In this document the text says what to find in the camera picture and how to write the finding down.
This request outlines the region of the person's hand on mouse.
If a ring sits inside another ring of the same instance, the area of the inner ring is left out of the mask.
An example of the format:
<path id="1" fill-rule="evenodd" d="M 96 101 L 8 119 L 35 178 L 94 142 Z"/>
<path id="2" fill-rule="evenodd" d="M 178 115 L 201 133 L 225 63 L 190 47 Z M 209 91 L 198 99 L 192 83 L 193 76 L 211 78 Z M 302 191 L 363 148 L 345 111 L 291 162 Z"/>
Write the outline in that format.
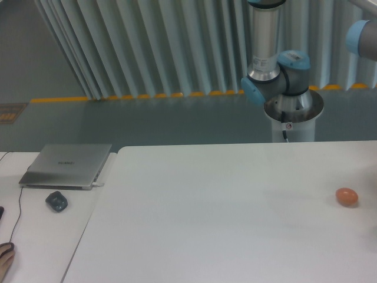
<path id="1" fill-rule="evenodd" d="M 8 252 L 7 254 L 1 254 L 1 281 L 5 278 L 6 273 L 9 270 L 9 267 L 14 261 L 15 250 Z"/>

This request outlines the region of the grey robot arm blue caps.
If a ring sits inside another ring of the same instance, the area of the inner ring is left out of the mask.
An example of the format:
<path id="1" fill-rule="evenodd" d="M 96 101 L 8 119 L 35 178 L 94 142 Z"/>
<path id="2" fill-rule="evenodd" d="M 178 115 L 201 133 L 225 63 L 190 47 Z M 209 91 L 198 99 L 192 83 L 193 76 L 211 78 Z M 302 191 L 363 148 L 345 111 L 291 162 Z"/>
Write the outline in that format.
<path id="1" fill-rule="evenodd" d="M 249 1 L 249 100 L 298 95 L 310 85 L 376 86 L 375 1 Z"/>

